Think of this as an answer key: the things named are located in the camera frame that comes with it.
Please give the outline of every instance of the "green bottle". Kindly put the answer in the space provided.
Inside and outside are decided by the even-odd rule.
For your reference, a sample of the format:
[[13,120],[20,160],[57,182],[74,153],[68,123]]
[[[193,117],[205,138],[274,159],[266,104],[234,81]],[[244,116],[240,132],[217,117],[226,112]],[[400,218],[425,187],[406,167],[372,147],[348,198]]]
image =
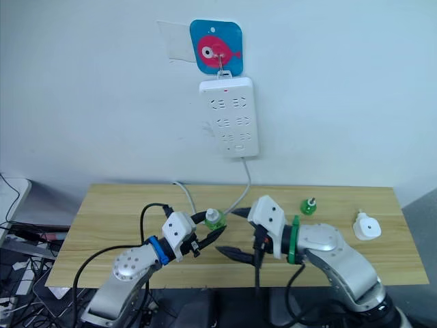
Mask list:
[[226,226],[226,216],[219,210],[209,208],[206,211],[205,224],[211,230],[219,229]]
[[308,198],[304,200],[300,205],[300,211],[305,215],[311,215],[317,210],[317,204],[315,203],[315,198]]

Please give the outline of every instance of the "blue ring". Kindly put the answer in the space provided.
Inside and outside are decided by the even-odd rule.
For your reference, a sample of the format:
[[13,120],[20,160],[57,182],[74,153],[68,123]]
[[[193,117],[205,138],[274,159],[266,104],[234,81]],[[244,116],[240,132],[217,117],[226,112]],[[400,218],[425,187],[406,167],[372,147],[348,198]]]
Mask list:
[[158,239],[156,239],[155,236],[149,237],[148,241],[152,244],[153,248],[155,249],[155,252],[158,254],[159,261],[162,265],[169,264],[170,260],[165,255],[163,249],[161,248],[161,245],[159,245]]

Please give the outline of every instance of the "green ring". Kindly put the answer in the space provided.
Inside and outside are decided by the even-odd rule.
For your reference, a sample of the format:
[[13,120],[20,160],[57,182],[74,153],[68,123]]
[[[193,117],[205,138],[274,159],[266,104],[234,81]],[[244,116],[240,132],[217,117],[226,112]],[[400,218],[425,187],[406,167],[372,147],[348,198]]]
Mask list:
[[288,249],[288,257],[287,261],[290,264],[295,264],[296,260],[296,244],[298,239],[298,231],[299,231],[299,216],[294,215],[292,233],[290,234],[290,248]]

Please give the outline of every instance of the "fish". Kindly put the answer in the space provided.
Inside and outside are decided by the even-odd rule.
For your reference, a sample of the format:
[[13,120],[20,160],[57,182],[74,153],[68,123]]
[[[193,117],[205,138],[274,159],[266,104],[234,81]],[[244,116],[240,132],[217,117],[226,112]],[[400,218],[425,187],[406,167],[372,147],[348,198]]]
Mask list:
[[220,68],[219,55],[223,66],[229,63],[233,56],[241,58],[240,51],[232,52],[228,45],[216,36],[204,36],[200,39],[197,43],[197,53],[206,66],[213,68]]

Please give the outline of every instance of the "power strip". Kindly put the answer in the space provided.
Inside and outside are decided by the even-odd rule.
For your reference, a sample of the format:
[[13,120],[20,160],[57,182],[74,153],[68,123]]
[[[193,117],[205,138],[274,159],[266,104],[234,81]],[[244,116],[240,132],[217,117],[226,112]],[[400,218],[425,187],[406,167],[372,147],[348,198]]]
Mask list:
[[5,297],[0,299],[0,303],[9,302],[8,306],[0,305],[0,327],[8,328],[12,322],[12,318],[14,317],[14,313],[6,313],[8,311],[12,311],[15,308],[16,302],[18,299],[16,297]]
[[253,83],[248,77],[200,83],[199,92],[210,114],[218,146],[226,157],[259,153]]

